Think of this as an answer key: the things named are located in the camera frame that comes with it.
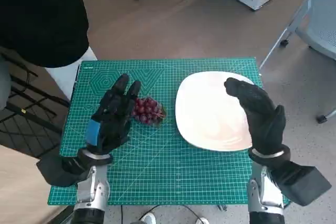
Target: robot finger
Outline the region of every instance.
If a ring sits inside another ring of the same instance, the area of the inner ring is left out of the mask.
[[[128,99],[135,100],[139,95],[140,89],[141,89],[141,82],[140,81],[133,82],[129,90],[127,91],[126,97]]]
[[[239,99],[239,103],[245,111],[266,115],[274,112],[275,106],[268,94],[257,85],[228,78],[224,86],[229,95]]]
[[[111,90],[113,95],[123,95],[129,82],[129,76],[123,73],[114,83]]]

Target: black cable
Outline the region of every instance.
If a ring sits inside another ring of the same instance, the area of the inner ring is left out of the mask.
[[[147,212],[145,212],[145,213],[139,218],[139,220],[141,220],[146,214],[150,213],[152,210],[154,210],[155,208],[160,207],[160,206],[162,206],[162,205],[156,205],[155,207],[152,207],[152,208],[149,209]],[[198,216],[198,215],[197,215],[197,214],[196,214],[190,207],[187,207],[186,205],[182,205],[182,207],[188,209],[190,212],[192,212],[192,213],[194,214],[194,216],[197,217],[198,220],[201,221],[202,224],[205,224],[205,223],[201,220],[200,216]]]
[[[200,217],[199,217],[193,210],[191,210],[190,207],[187,207],[186,205],[182,205],[182,206],[185,207],[186,209],[188,209],[190,212],[192,212],[192,213],[194,214],[194,216],[196,216],[197,219],[199,219],[199,220],[201,221],[202,224],[205,224],[205,223],[201,220],[201,218],[200,218]]]
[[[162,205],[156,205],[155,207],[152,207],[151,209],[149,209],[147,212],[145,212],[140,218],[139,220],[142,219],[142,217],[144,217],[146,214],[148,214],[149,212],[151,212],[152,210],[154,210],[155,208],[159,207],[159,206],[162,206]]]
[[[121,224],[124,223],[124,213],[123,213],[123,210],[122,210],[122,205],[120,205],[120,214],[121,214]]]

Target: cutting mat ruler markings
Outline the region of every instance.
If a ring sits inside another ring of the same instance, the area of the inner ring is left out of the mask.
[[[167,110],[157,129],[134,123],[130,141],[114,150],[108,171],[109,204],[244,204],[250,160],[246,151],[220,153],[195,148],[180,136],[174,115],[180,83],[201,71],[228,71],[261,86],[254,58],[85,61],[81,64],[60,153],[75,156],[85,145],[92,113],[106,89],[122,73],[142,82],[141,96],[151,96]],[[76,189],[52,187],[50,205],[73,205]]]

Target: chair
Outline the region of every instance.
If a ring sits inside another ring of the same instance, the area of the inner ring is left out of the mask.
[[[270,52],[263,60],[264,66],[273,51],[286,47],[289,37],[296,33],[305,43],[316,51],[336,60],[336,5],[335,0],[304,0],[289,25],[283,30]],[[336,115],[336,108],[327,115],[320,115],[318,123],[324,123]]]

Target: floor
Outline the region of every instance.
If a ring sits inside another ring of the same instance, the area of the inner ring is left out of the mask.
[[[259,63],[301,1],[272,0],[252,12],[236,0],[84,0],[89,39],[98,59],[254,56]],[[336,105],[336,62],[293,36],[286,49],[276,50],[261,74],[275,104],[285,106],[284,140],[293,161],[317,166],[335,184],[336,119],[318,125],[314,116]],[[336,223],[335,201],[332,188],[308,207],[292,204],[286,222]],[[246,206],[228,206],[226,212],[215,206],[191,207],[211,224],[248,223]],[[137,220],[149,208],[124,207],[123,223]],[[154,213],[158,223],[196,221],[179,206],[163,206]],[[108,223],[121,223],[120,206],[109,208]]]

